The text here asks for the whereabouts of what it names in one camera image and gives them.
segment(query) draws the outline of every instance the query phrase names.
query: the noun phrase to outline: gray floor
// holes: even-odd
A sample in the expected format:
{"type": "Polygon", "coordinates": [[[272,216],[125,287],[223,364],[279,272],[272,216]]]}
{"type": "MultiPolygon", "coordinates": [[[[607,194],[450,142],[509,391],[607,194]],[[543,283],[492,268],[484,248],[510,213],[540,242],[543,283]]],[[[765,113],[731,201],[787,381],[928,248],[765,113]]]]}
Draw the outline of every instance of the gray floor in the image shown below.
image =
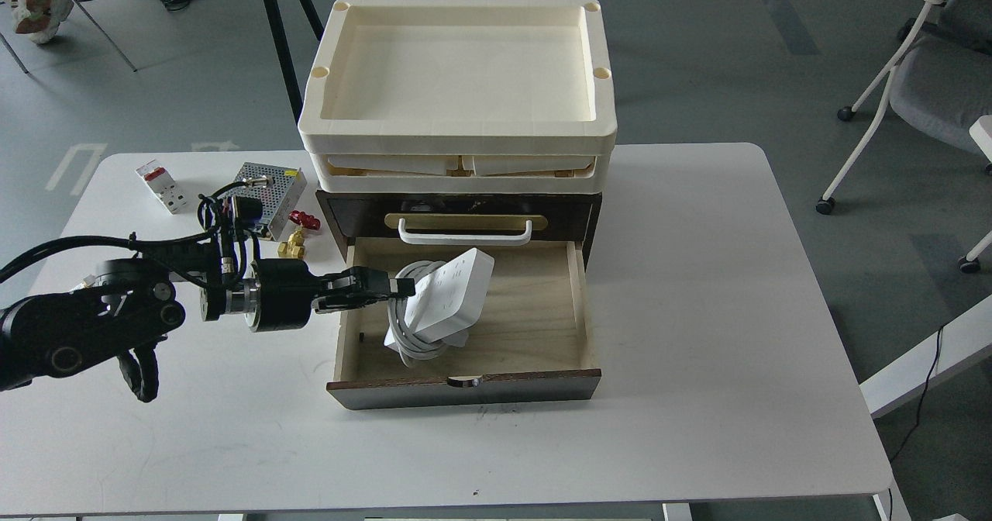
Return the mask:
{"type": "MultiPolygon", "coordinates": [[[[304,76],[316,41],[293,0],[282,1],[304,76]]],[[[956,270],[956,258],[992,226],[984,161],[895,116],[883,121],[841,186],[836,213],[814,211],[871,116],[869,105],[843,124],[834,112],[853,102],[889,57],[896,29],[920,0],[599,1],[616,85],[617,143],[759,144],[859,380],[989,295],[992,273],[964,277],[956,270]]],[[[326,15],[333,0],[315,2],[326,15]]],[[[78,144],[106,143],[103,157],[191,150],[194,143],[302,150],[260,0],[195,0],[177,13],[153,0],[88,6],[141,69],[132,73],[79,12],[48,47],[7,34],[31,74],[0,53],[0,192],[8,225],[0,261],[59,235],[92,146],[77,149],[58,182],[53,173],[78,144]]],[[[32,276],[0,287],[0,302],[21,298],[32,276]]],[[[915,519],[954,512],[992,519],[990,380],[986,361],[928,397],[922,426],[894,465],[915,519]]],[[[890,452],[910,428],[913,408],[877,422],[890,452]]],[[[712,520],[872,519],[872,511],[865,499],[694,505],[695,517],[712,520]]]]}

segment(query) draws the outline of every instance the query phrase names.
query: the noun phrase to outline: white plastic tray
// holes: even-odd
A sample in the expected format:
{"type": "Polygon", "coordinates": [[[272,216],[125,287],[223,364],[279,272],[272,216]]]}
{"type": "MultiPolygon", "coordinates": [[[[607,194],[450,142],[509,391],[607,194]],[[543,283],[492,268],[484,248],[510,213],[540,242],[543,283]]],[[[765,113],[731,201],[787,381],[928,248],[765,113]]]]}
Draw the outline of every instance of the white plastic tray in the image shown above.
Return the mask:
{"type": "Polygon", "coordinates": [[[327,191],[601,191],[616,114],[600,5],[339,0],[299,126],[327,191]]]}

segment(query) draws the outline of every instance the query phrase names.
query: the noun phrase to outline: wooden drawer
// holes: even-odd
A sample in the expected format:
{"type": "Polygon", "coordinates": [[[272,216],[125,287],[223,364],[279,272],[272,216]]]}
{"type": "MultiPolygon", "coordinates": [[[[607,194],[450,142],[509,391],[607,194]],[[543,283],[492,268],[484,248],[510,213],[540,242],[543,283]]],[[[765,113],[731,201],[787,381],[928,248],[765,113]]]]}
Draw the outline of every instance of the wooden drawer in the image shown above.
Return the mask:
{"type": "MultiPolygon", "coordinates": [[[[353,410],[589,399],[600,370],[581,243],[535,240],[480,248],[495,264],[466,347],[407,368],[383,347],[385,303],[343,312],[327,391],[353,410]]],[[[464,250],[359,238],[348,247],[347,264],[396,274],[408,263],[450,260],[464,250]]]]}
{"type": "MultiPolygon", "coordinates": [[[[571,241],[581,245],[582,259],[588,260],[592,238],[599,218],[602,195],[395,195],[394,193],[328,193],[319,190],[316,197],[327,219],[327,226],[341,255],[361,238],[397,238],[396,217],[456,219],[470,217],[468,225],[457,225],[461,233],[471,234],[472,225],[481,226],[478,217],[534,218],[533,240],[571,241]]],[[[507,230],[498,224],[484,226],[486,233],[506,234],[518,230],[511,221],[507,230]]]]}

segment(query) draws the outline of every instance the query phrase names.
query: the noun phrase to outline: open drawer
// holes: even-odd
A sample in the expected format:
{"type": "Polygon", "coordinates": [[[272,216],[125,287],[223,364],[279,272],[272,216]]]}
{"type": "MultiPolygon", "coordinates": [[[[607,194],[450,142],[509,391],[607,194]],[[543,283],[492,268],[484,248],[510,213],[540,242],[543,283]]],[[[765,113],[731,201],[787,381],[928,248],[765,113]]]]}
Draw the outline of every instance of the open drawer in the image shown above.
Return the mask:
{"type": "MultiPolygon", "coordinates": [[[[464,247],[359,238],[347,264],[396,274],[417,260],[450,260],[464,247]]],[[[352,410],[589,399],[599,383],[581,243],[479,247],[495,260],[482,316],[468,344],[403,365],[383,347],[386,305],[341,313],[327,391],[352,410]]]]}

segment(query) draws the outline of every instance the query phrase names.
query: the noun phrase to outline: floor marking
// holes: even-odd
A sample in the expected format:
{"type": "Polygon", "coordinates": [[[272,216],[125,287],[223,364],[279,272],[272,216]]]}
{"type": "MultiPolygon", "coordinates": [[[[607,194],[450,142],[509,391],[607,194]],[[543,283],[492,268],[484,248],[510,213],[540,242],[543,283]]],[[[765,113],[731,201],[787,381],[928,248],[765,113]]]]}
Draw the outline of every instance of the floor marking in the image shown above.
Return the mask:
{"type": "Polygon", "coordinates": [[[68,151],[65,151],[65,157],[59,163],[59,167],[56,167],[56,171],[52,172],[52,178],[49,178],[49,183],[45,185],[47,191],[52,191],[59,185],[59,181],[65,175],[65,172],[68,171],[68,165],[72,164],[75,154],[85,150],[91,151],[89,162],[82,168],[78,181],[75,182],[75,186],[72,186],[70,195],[80,195],[82,193],[82,190],[86,188],[86,182],[89,182],[93,171],[96,171],[96,165],[100,164],[100,157],[107,150],[107,143],[78,143],[72,147],[68,147],[68,151]]]}

